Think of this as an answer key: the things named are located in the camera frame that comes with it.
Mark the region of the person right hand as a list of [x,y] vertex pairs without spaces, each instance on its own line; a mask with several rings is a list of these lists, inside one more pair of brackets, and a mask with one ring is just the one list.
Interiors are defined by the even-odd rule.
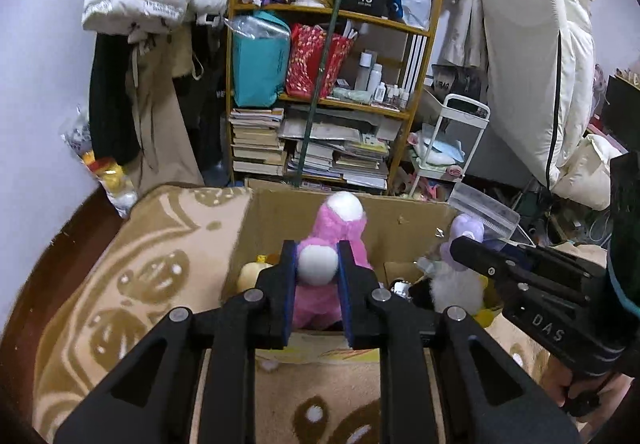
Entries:
[[[604,381],[604,377],[585,380],[574,379],[570,368],[567,368],[557,358],[550,356],[539,384],[556,404],[563,406],[569,398],[577,398],[582,392],[597,390]],[[601,427],[620,406],[620,402],[628,393],[632,381],[634,379],[626,375],[613,374],[611,380],[600,390],[600,406],[582,418],[582,422],[593,429]]]

